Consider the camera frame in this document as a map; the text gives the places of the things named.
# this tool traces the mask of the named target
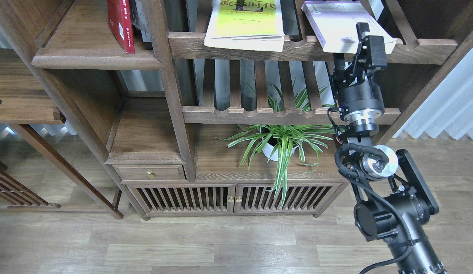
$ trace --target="white book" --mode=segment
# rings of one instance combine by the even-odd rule
[[[284,31],[280,0],[213,0],[205,46],[282,52]]]
[[[395,38],[377,23],[360,2],[305,1],[302,10],[324,52],[357,53],[358,22],[369,24],[370,32],[367,35],[384,37],[386,54],[392,53],[395,47]]]

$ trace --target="spider plant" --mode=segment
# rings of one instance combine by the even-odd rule
[[[277,91],[280,97],[280,102],[283,101],[283,95],[280,89],[273,85],[273,88]],[[303,111],[310,111],[311,107],[307,100],[306,88],[294,96],[296,107],[301,108]],[[280,102],[277,99],[268,96],[268,105],[273,108],[274,111],[281,111]],[[235,134],[224,141],[232,141],[228,144],[228,148],[240,143],[249,141],[249,144],[243,154],[243,158],[240,161],[240,166],[243,165],[245,160],[248,160],[248,169],[255,154],[262,152],[265,144],[274,139],[276,145],[274,146],[271,156],[274,153],[278,153],[277,169],[275,171],[274,185],[271,191],[274,192],[274,198],[277,198],[280,189],[282,189],[282,198],[280,201],[280,208],[284,205],[284,201],[287,196],[287,166],[289,165],[290,158],[293,154],[294,147],[299,148],[299,160],[301,162],[306,161],[304,154],[303,144],[308,144],[313,151],[316,153],[317,162],[313,164],[305,164],[307,166],[318,166],[320,161],[320,153],[323,152],[321,147],[328,148],[325,143],[320,140],[332,140],[332,138],[323,136],[322,134],[334,134],[332,125],[251,125],[243,129],[243,132]]]

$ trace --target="yellow-green book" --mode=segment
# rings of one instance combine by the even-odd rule
[[[213,0],[205,45],[282,52],[280,0]]]

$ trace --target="brass knob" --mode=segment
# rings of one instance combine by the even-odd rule
[[[151,172],[151,170],[147,170],[147,174],[149,179],[155,178],[155,175]]]

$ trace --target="slatted cabinet door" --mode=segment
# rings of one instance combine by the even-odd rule
[[[227,215],[233,213],[235,184],[127,185],[146,213],[158,215]]]
[[[274,198],[274,191],[270,191],[271,184],[239,184],[236,187],[234,212],[252,215],[283,212],[312,214],[318,212],[340,186],[341,183],[289,183],[287,197],[280,208],[282,191]]]

